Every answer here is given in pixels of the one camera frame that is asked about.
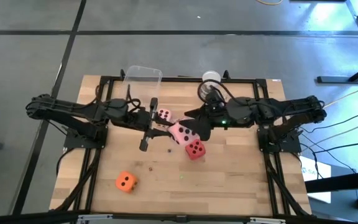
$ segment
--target wooden tabletop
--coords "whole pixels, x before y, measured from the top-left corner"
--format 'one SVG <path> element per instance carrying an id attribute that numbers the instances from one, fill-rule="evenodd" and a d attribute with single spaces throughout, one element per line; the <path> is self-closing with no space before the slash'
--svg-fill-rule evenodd
<path id="1" fill-rule="evenodd" d="M 79 103 L 93 100 L 99 80 L 100 76 L 95 75 L 83 77 Z M 225 85 L 234 96 L 254 97 L 250 84 Z M 114 82 L 113 98 L 121 94 L 121 86 L 122 82 Z M 185 111 L 201 106 L 197 86 L 198 83 L 162 82 L 158 107 L 168 108 L 174 117 L 181 118 Z M 267 80 L 267 86 L 269 97 L 285 99 L 280 80 Z M 214 129 L 210 140 L 203 143 L 205 156 L 191 161 L 184 148 L 168 137 L 151 139 L 147 152 L 142 152 L 139 150 L 142 132 L 109 123 L 108 141 L 101 153 L 91 211 L 270 216 L 267 176 L 256 129 L 257 126 L 227 131 Z M 62 160 L 50 208 L 59 206 L 77 184 L 83 156 L 84 149 L 75 149 Z M 293 155 L 284 153 L 281 161 L 287 188 L 303 209 L 311 212 L 300 163 Z M 132 194 L 116 188 L 116 177 L 124 170 L 139 179 Z M 83 191 L 80 208 L 85 206 L 87 191 L 88 186 Z M 275 192 L 282 213 L 277 186 Z"/>

